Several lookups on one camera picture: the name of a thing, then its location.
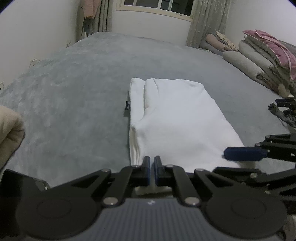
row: beige cushion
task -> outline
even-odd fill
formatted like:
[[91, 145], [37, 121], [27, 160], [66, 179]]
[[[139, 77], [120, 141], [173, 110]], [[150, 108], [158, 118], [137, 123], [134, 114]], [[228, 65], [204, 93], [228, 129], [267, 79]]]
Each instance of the beige cushion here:
[[234, 50], [234, 51], [239, 51], [238, 48], [234, 45], [234, 43], [232, 43], [232, 42], [229, 40], [229, 38], [227, 38], [224, 34], [218, 32], [218, 31], [216, 31], [216, 34], [217, 34], [217, 37], [218, 37], [221, 41], [227, 43], [228, 47], [230, 47], [232, 50]]
[[212, 45], [214, 48], [224, 52], [224, 51], [232, 51], [231, 48], [229, 48], [227, 45], [221, 43], [216, 37], [212, 34], [208, 34], [206, 37], [206, 41]]
[[20, 146], [24, 133], [22, 117], [15, 111], [0, 106], [0, 168]]

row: white wall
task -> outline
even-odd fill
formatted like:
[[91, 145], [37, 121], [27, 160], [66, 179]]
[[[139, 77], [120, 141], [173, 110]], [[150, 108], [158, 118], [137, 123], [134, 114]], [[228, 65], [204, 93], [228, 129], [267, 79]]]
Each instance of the white wall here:
[[296, 8], [288, 0], [233, 0], [225, 35], [238, 46], [246, 29], [259, 29], [296, 45]]
[[112, 32], [185, 45], [191, 22], [148, 12], [116, 10], [113, 3]]
[[15, 0], [0, 14], [0, 82], [10, 84], [31, 60], [75, 43], [80, 0]]

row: towel label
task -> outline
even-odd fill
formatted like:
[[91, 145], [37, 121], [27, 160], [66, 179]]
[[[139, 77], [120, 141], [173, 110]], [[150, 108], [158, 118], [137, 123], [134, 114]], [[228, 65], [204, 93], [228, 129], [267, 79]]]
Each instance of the towel label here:
[[130, 110], [130, 109], [131, 109], [131, 102], [127, 101], [125, 110]]

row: sheer curtain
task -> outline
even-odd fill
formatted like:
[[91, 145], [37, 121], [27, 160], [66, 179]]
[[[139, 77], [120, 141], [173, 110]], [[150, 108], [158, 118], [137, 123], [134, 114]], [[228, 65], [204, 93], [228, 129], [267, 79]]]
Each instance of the sheer curtain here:
[[186, 45], [198, 48], [210, 32], [225, 32], [232, 0], [197, 0]]

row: metal screw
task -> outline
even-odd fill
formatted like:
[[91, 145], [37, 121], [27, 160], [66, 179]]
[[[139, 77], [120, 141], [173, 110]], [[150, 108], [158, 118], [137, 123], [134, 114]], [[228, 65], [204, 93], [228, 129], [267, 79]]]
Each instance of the metal screw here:
[[101, 171], [102, 172], [109, 172], [109, 171], [111, 171], [109, 168], [103, 168], [103, 169], [101, 169]]
[[258, 177], [258, 174], [255, 173], [255, 172], [252, 172], [252, 173], [250, 174], [250, 178], [257, 178], [257, 177]]
[[185, 198], [185, 203], [188, 205], [195, 206], [200, 203], [200, 200], [197, 197], [187, 197]]
[[204, 171], [204, 169], [203, 168], [197, 168], [197, 169], [195, 169], [195, 171], [202, 172], [202, 171]]
[[103, 200], [103, 203], [106, 204], [106, 205], [109, 205], [109, 206], [113, 206], [116, 203], [118, 203], [118, 199], [116, 197], [106, 197]]

